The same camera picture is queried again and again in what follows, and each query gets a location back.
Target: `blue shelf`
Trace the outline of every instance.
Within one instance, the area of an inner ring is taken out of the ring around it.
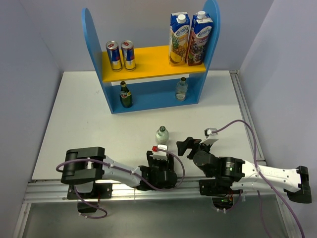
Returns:
[[[209,13],[214,23],[204,59],[206,72],[191,73],[189,75],[189,78],[187,79],[189,91],[186,100],[180,102],[175,98],[175,87],[179,79],[146,83],[129,83],[128,88],[133,97],[133,106],[130,108],[124,108],[119,99],[120,86],[112,86],[111,83],[103,83],[103,53],[92,16],[87,8],[83,9],[82,23],[87,49],[112,114],[175,107],[196,104],[199,102],[220,33],[220,12],[216,0],[207,0],[203,7],[203,11]]]

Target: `carton cap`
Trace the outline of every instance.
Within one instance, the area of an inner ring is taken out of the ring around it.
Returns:
[[[197,12],[197,18],[198,19],[203,19],[205,16],[206,16],[206,12],[205,11]]]
[[[184,14],[180,14],[177,16],[178,23],[184,23],[186,21],[186,16]]]

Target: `grape juice carton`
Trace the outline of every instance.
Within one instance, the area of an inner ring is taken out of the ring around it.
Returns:
[[[203,63],[212,28],[213,21],[209,14],[199,11],[193,16],[186,54],[186,61],[189,66]]]
[[[185,64],[190,19],[187,12],[172,13],[170,16],[169,64]]]

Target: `yellow shelf board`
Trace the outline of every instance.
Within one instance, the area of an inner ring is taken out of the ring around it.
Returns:
[[[139,78],[151,78],[187,73],[203,73],[204,64],[197,66],[170,66],[168,62],[168,46],[155,46],[134,49],[136,69],[127,71],[124,67],[119,72],[111,69],[107,52],[103,52],[103,83],[126,81]]]

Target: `gray floor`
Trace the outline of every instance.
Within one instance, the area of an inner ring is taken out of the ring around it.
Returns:
[[[266,238],[256,196],[226,215],[211,199],[112,201],[104,219],[79,217],[76,203],[32,204],[24,238]],[[275,238],[287,233],[275,196],[263,196],[264,219]]]

